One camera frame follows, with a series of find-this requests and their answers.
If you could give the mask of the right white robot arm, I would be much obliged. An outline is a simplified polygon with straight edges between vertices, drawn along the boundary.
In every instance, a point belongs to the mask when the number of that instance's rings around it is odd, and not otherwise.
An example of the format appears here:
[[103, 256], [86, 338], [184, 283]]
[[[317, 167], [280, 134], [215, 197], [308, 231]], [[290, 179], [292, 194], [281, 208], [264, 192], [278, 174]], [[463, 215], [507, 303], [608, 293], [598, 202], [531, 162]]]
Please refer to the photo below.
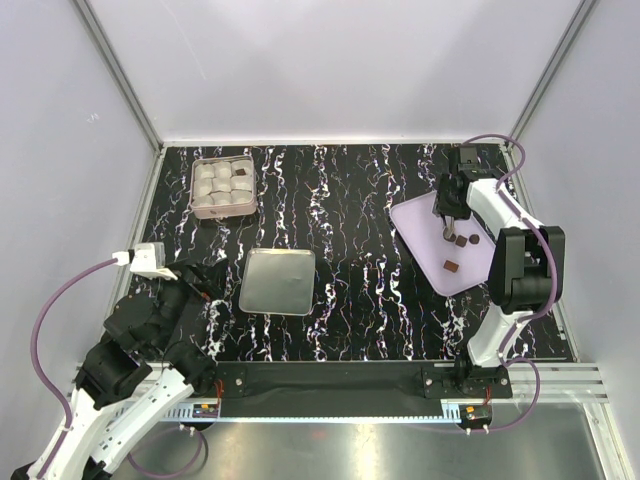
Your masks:
[[476, 396], [490, 383], [486, 368], [507, 366], [515, 336], [529, 322], [544, 317], [560, 299], [566, 236], [546, 226], [522, 207], [500, 178], [483, 167], [474, 145], [449, 154], [449, 172], [438, 182], [434, 213], [443, 221], [443, 238], [454, 235], [454, 222], [480, 217], [495, 239], [488, 273], [491, 305], [467, 343], [469, 362], [454, 371], [454, 384]]

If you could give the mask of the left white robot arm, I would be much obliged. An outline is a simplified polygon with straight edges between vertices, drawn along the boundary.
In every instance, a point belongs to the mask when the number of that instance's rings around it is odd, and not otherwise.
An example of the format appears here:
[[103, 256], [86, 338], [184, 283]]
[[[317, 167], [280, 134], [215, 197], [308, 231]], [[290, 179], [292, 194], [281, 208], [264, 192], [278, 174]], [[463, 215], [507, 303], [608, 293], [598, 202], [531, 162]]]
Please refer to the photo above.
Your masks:
[[[71, 286], [109, 266], [156, 279], [156, 296], [126, 295], [103, 323], [65, 396], [44, 373], [38, 354], [42, 323]], [[17, 468], [14, 479], [109, 479], [132, 448], [174, 406], [191, 396], [220, 397], [216, 362], [196, 344], [175, 340], [186, 307], [225, 291], [229, 262], [167, 264], [160, 243], [113, 253], [63, 284], [45, 303], [30, 339], [32, 366], [62, 405], [63, 418], [39, 458]]]

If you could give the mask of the dark rectangular chocolate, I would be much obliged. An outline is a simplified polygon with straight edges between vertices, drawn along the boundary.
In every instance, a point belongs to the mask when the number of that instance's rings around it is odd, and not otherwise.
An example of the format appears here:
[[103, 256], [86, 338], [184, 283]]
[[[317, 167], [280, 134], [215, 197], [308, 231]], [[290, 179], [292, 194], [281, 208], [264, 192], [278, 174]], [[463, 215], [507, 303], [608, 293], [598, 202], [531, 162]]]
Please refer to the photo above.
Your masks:
[[446, 260], [443, 264], [443, 269], [451, 273], [457, 273], [459, 268], [460, 266], [457, 263], [450, 260]]

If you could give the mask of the dark square chocolate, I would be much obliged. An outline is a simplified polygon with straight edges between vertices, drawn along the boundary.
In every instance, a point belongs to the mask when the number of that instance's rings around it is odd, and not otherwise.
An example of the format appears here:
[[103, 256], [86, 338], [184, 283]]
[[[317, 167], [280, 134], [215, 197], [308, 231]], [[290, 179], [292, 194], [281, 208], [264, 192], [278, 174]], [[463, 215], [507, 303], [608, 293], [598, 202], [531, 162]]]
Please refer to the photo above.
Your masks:
[[457, 236], [455, 240], [455, 245], [461, 248], [464, 248], [468, 242], [468, 239], [464, 236]]

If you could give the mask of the metal tongs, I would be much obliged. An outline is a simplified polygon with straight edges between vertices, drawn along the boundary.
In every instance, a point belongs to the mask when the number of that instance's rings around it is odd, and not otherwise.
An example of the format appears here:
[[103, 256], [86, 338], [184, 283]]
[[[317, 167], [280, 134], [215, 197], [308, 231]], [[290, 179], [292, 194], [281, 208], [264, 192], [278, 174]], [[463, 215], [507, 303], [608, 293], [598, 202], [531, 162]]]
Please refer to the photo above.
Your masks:
[[443, 238], [448, 242], [454, 242], [456, 240], [455, 219], [450, 216], [444, 216], [443, 222]]

